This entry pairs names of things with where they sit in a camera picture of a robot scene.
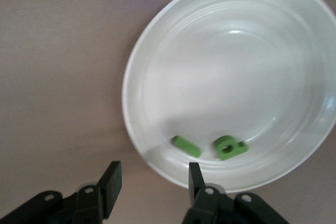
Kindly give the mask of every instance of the silver screw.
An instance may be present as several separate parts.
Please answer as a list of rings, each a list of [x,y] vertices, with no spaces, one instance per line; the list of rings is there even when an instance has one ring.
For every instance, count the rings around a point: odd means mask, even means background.
[[[252,202],[252,198],[251,198],[251,196],[249,196],[249,195],[247,195],[247,194],[243,194],[243,195],[241,196],[241,199],[242,199],[243,201],[245,201],[245,202]]]
[[[207,188],[205,189],[205,192],[206,192],[207,194],[211,195],[211,194],[214,194],[215,191],[214,191],[212,188],[207,187]]]
[[[45,200],[45,201],[49,201],[49,200],[52,200],[54,197],[55,197],[55,195],[53,195],[53,194],[49,194],[49,195],[47,195],[47,196],[44,198],[44,200]]]
[[[91,192],[93,192],[93,188],[92,187],[88,187],[85,189],[84,191],[86,194],[90,194]]]

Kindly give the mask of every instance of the green object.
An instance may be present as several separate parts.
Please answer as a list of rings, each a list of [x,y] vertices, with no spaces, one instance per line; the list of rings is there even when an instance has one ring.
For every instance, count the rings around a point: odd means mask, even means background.
[[[192,144],[181,136],[174,137],[172,142],[173,145],[175,145],[177,148],[180,148],[191,156],[199,157],[201,155],[201,150],[196,145]]]
[[[248,150],[244,142],[237,142],[232,136],[222,136],[215,141],[215,148],[221,160],[235,157]]]

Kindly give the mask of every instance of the beige table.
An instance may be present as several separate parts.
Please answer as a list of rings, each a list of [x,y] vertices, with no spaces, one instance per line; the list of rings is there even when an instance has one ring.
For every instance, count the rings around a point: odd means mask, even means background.
[[[131,49],[170,1],[0,0],[0,217],[43,190],[68,196],[121,160],[123,188],[106,223],[181,223],[187,189],[141,159],[121,111]],[[335,223],[335,138],[254,192],[290,223]]]

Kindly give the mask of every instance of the white plate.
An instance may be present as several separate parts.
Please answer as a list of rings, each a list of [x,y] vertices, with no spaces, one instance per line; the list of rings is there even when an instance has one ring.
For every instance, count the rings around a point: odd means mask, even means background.
[[[123,113],[146,162],[187,187],[198,162],[228,193],[293,170],[335,123],[336,19],[322,0],[173,0],[129,59]],[[180,135],[202,150],[171,144]],[[249,146],[221,161],[213,142]]]

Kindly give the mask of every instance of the brown surface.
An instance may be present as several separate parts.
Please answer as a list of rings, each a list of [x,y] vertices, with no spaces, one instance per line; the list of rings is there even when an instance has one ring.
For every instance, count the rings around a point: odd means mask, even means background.
[[[188,192],[139,157],[120,98],[136,39],[170,1],[0,0],[0,217],[43,190],[68,196],[121,160],[106,223],[181,223]],[[290,223],[335,223],[335,137],[254,192]]]

